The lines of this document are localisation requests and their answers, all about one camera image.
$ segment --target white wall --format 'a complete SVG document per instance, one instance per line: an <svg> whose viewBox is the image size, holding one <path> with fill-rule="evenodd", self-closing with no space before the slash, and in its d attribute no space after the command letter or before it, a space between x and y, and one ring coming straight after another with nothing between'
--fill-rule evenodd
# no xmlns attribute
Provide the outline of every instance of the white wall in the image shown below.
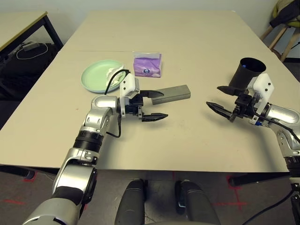
<svg viewBox="0 0 300 225"><path fill-rule="evenodd" d="M0 0L0 12L48 11L48 16L64 43L89 11L111 9L234 10L260 36L268 26L276 2L277 0ZM49 41L45 30L39 30L30 39Z"/></svg>

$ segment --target light green plate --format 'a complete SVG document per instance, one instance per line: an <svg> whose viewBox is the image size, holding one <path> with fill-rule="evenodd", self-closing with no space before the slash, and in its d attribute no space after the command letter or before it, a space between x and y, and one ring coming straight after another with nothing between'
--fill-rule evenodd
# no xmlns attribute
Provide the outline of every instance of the light green plate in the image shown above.
<svg viewBox="0 0 300 225"><path fill-rule="evenodd" d="M81 84L85 89L95 92L104 93L106 89L106 74L110 68L119 68L123 64L115 60L102 60L93 63L87 67L81 75ZM125 77L125 72L121 72L119 82L110 86L108 92L115 90L119 87L121 81Z"/></svg>

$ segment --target tissue packet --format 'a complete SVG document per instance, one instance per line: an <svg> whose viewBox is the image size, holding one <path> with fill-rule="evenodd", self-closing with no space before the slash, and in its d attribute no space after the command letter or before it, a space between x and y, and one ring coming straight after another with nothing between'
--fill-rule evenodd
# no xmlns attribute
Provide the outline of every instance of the tissue packet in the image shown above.
<svg viewBox="0 0 300 225"><path fill-rule="evenodd" d="M161 54L134 52L136 76L161 77Z"/></svg>

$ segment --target black cable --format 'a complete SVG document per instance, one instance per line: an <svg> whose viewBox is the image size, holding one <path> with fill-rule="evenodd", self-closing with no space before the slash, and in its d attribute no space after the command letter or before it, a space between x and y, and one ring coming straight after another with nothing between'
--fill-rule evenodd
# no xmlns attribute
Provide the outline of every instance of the black cable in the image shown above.
<svg viewBox="0 0 300 225"><path fill-rule="evenodd" d="M115 76L118 75L121 72L125 72L125 77L130 73L130 71L128 69L121 69L121 70L117 71L114 75L112 75L111 79L108 82L106 90L104 92L105 95L107 94L109 86L111 85L111 83L112 83L113 79L115 78ZM118 135L114 135L111 132L106 132L108 135L113 136L115 138L121 137L121 119L122 119L122 116L121 116L121 113L119 113L119 115L118 115L118 129L119 129L119 134Z"/></svg>
<svg viewBox="0 0 300 225"><path fill-rule="evenodd" d="M128 69L120 69L120 70L117 71L114 75L112 75L112 77L111 77L111 79L109 80L109 83L108 83L108 85L107 85L107 87L106 87L106 90L105 90L105 92L104 92L104 95L107 94L108 89L109 89L109 86L111 85L111 83L112 83L113 79L115 78L115 76L118 75L118 74L121 73L121 72L125 72L125 77L130 73L130 71L129 71Z"/></svg>
<svg viewBox="0 0 300 225"><path fill-rule="evenodd" d="M296 45L294 45L291 49L293 49L293 48L296 47L297 45L300 45L300 41L299 41Z"/></svg>
<svg viewBox="0 0 300 225"><path fill-rule="evenodd" d="M276 206L280 205L281 203L285 202L289 197L292 196L293 193L294 193L294 191L291 190L291 191L289 192L289 194L288 194L286 197L284 197L283 199L281 199L279 202L275 203L274 205L271 205L271 206L269 206L269 207L263 209L262 211L256 213L254 216L252 216L249 220L247 220L247 221L246 221L245 223L243 223L242 225L246 225L247 223L251 222L253 219L255 219L255 218L258 217L259 215L263 214L264 212L266 212L266 211L268 211L268 210L270 210L270 209L273 209L274 207L276 207Z"/></svg>
<svg viewBox="0 0 300 225"><path fill-rule="evenodd" d="M122 116L121 116L121 113L119 113L119 115L118 115L118 128L119 128L119 134L118 134L118 135L114 135L114 134L111 133L111 132L106 132L108 135L113 136L113 137L116 137L116 138L121 137L121 119L122 119Z"/></svg>

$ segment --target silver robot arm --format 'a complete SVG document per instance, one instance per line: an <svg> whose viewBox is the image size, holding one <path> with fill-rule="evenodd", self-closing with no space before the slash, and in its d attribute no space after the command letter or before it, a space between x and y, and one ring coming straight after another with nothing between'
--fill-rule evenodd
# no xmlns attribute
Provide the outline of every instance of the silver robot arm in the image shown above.
<svg viewBox="0 0 300 225"><path fill-rule="evenodd" d="M117 97L99 96L92 100L91 110L56 176L51 199L40 204L24 225L77 224L85 204L92 199L97 182L94 166L117 107Z"/></svg>
<svg viewBox="0 0 300 225"><path fill-rule="evenodd" d="M254 77L247 89L231 86L217 87L225 94L237 96L233 112L213 102L208 107L233 122L236 117L248 118L249 123L274 131L286 166L290 172L294 217L300 219L300 114L299 112L268 103L274 86L267 73Z"/></svg>
<svg viewBox="0 0 300 225"><path fill-rule="evenodd" d="M68 151L56 176L51 199L41 203L23 225L76 225L85 204L91 201L94 193L97 182L95 165L105 135L120 136L120 122L125 114L138 116L142 122L157 121L168 116L163 113L144 115L143 97L156 98L163 96L163 93L153 90L140 91L139 82L133 74L126 74L120 90L120 98L98 96L92 100L91 109L84 119L75 143ZM110 118L116 114L119 114L118 136L107 132Z"/></svg>

